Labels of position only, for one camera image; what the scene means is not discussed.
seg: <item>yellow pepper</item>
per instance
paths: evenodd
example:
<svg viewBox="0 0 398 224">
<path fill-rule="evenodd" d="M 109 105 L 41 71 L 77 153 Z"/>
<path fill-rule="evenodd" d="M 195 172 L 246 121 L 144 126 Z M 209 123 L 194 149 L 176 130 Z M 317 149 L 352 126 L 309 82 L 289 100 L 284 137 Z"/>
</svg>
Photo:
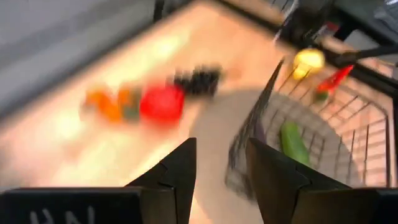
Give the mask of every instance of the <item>yellow pepper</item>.
<svg viewBox="0 0 398 224">
<path fill-rule="evenodd" d="M 294 57 L 293 78 L 300 80 L 319 72 L 325 66 L 325 57 L 320 50 L 304 49 Z"/>
</svg>

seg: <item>black frame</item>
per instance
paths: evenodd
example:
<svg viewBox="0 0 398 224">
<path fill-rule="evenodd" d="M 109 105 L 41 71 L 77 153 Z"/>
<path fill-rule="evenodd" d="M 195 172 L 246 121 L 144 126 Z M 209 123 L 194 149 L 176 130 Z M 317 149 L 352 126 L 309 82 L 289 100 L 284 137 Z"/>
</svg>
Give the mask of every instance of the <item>black frame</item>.
<svg viewBox="0 0 398 224">
<path fill-rule="evenodd" d="M 248 182 L 268 223 L 390 223 L 396 219 L 397 190 L 351 189 L 256 138 L 248 139 L 246 164 Z"/>
<path fill-rule="evenodd" d="M 370 36 L 374 41 L 376 41 L 380 45 L 393 45 L 397 44 L 397 40 L 394 40 L 391 37 L 382 35 L 380 32 L 373 30 L 371 26 L 366 24 L 365 22 L 361 22 L 355 19 L 352 15 L 340 9 L 339 7 L 335 7 L 333 9 L 333 15 L 339 18 L 342 21 L 342 25 L 339 27 L 334 36 L 339 40 L 345 40 L 347 37 L 354 31 L 360 30 L 364 32 L 366 35 Z"/>
<path fill-rule="evenodd" d="M 264 27 L 272 32 L 277 32 L 279 29 L 279 26 L 277 24 L 273 24 L 259 16 L 256 16 L 254 14 L 251 14 L 250 12 L 241 9 L 240 7 L 231 4 L 229 2 L 226 2 L 225 0 L 212 0 L 214 2 L 218 2 L 221 5 L 227 7 L 229 10 L 239 14 L 240 16 L 245 17 L 246 19 L 249 19 L 250 21 L 256 23 L 257 25 Z M 5 108 L 0 112 L 0 120 L 6 118 L 8 115 L 11 113 L 21 109 L 23 106 L 26 104 L 32 102 L 34 99 L 36 99 L 38 96 L 40 96 L 43 93 L 46 93 L 54 88 L 56 88 L 59 84 L 63 83 L 66 81 L 68 78 L 73 77 L 76 75 L 76 73 L 83 68 L 89 66 L 91 63 L 94 61 L 98 60 L 102 56 L 106 55 L 113 49 L 115 49 L 117 46 L 125 43 L 126 41 L 136 37 L 137 35 L 143 33 L 144 31 L 147 31 L 151 27 L 156 26 L 158 22 L 162 21 L 162 19 L 168 18 L 169 16 L 173 15 L 174 13 L 183 10 L 185 7 L 190 5 L 191 2 L 194 1 L 187 1 L 179 6 L 171 12 L 170 14 L 162 17 L 162 11 L 164 8 L 164 0 L 156 0 L 156 6 L 155 6 L 155 11 L 154 11 L 154 21 L 152 23 L 148 24 L 143 24 L 140 29 L 132 30 L 131 33 L 128 35 L 122 36 L 116 40 L 114 40 L 113 44 L 110 46 L 107 46 L 105 49 L 97 52 L 96 54 L 88 57 L 86 60 L 83 62 L 79 63 L 78 65 L 75 65 L 74 67 L 71 67 L 69 70 L 63 72 L 62 75 L 60 75 L 58 79 L 56 79 L 54 82 L 49 83 L 48 85 L 43 86 L 39 90 L 35 91 L 35 93 L 30 94 L 29 96 L 21 98 L 19 101 L 13 103 L 10 105 L 8 108 Z M 305 46 L 302 46 L 302 43 L 290 43 L 295 46 L 301 46 L 301 48 L 304 48 Z M 322 46 L 317 45 L 316 43 L 312 43 L 313 47 L 317 47 L 319 49 L 322 49 L 324 53 L 326 53 L 326 59 L 328 62 L 332 65 L 337 65 L 336 60 L 335 60 L 335 55 L 336 53 L 324 49 Z M 366 68 L 360 64 L 356 64 L 354 70 L 351 72 L 351 76 L 358 79 L 361 82 L 364 82 L 365 84 L 369 85 L 372 88 L 377 89 L 378 91 L 390 96 L 393 99 L 393 106 L 394 108 L 398 108 L 398 81 L 393 80 L 392 78 L 388 78 L 374 70 L 371 70 L 369 68 Z M 395 142 L 393 143 L 396 147 L 396 159 L 398 159 L 398 110 L 394 110 L 394 137 L 395 137 Z M 387 162 L 389 163 L 390 161 L 390 155 L 387 154 Z"/>
</svg>

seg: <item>red pepper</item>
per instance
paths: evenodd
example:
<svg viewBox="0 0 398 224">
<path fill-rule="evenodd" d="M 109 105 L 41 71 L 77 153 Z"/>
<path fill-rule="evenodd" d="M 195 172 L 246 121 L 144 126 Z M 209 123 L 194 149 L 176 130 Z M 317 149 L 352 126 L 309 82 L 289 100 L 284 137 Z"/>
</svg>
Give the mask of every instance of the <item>red pepper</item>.
<svg viewBox="0 0 398 224">
<path fill-rule="evenodd" d="M 183 91 L 173 85 L 148 89 L 141 98 L 140 116 L 158 125 L 175 124 L 182 116 Z"/>
<path fill-rule="evenodd" d="M 327 78 L 318 85 L 317 91 L 333 91 L 343 79 L 352 71 L 354 65 L 344 67 L 335 72 L 331 77 Z"/>
</svg>

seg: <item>red tomato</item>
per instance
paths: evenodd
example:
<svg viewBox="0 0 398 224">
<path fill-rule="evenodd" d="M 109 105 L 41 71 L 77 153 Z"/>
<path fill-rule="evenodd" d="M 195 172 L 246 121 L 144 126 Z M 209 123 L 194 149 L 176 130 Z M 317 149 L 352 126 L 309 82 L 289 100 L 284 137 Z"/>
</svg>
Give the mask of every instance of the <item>red tomato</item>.
<svg viewBox="0 0 398 224">
<path fill-rule="evenodd" d="M 174 85 L 149 88 L 140 101 L 140 116 L 157 124 L 176 123 L 182 117 L 183 91 Z"/>
</svg>

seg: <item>toy vegetable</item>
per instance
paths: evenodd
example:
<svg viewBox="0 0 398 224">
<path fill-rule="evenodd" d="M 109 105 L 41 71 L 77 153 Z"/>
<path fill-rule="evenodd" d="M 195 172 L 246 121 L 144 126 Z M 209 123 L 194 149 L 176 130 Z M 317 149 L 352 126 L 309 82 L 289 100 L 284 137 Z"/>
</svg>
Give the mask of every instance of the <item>toy vegetable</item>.
<svg viewBox="0 0 398 224">
<path fill-rule="evenodd" d="M 305 147 L 297 124 L 286 121 L 280 128 L 282 151 L 286 156 L 311 167 L 310 153 Z"/>
<path fill-rule="evenodd" d="M 139 114 L 151 123 L 164 126 L 177 123 L 184 104 L 184 93 L 175 85 L 148 89 L 141 98 Z"/>
<path fill-rule="evenodd" d="M 317 49 L 304 49 L 294 57 L 293 66 L 293 78 L 300 80 L 319 72 L 325 66 L 325 57 Z"/>
<path fill-rule="evenodd" d="M 110 122 L 136 119 L 138 117 L 139 93 L 129 86 L 118 90 L 117 98 L 105 86 L 98 86 L 86 93 L 84 105 L 95 109 L 103 118 Z"/>
<path fill-rule="evenodd" d="M 329 95 L 331 95 L 338 85 L 343 81 L 345 77 L 352 71 L 354 65 L 344 67 L 337 72 L 335 72 L 331 77 L 323 80 L 321 84 L 318 85 L 315 92 L 315 99 L 319 101 L 325 101 Z"/>
</svg>

